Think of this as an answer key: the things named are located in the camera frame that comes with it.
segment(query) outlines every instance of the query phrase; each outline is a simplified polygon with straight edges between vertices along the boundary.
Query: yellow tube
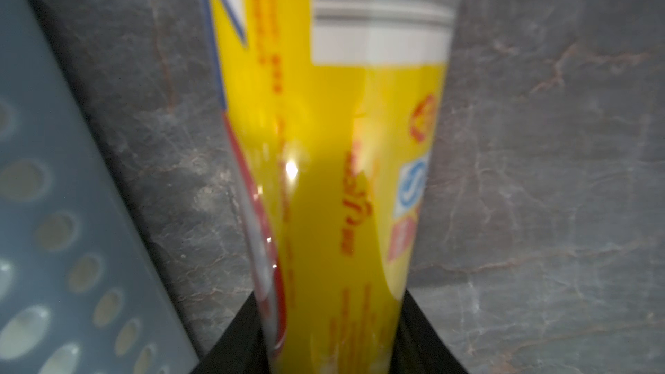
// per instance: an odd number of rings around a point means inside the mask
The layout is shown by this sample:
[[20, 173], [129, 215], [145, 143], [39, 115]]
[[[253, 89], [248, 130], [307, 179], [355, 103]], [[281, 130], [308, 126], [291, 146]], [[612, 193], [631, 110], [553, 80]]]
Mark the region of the yellow tube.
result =
[[273, 374], [387, 373], [458, 0], [204, 0]]

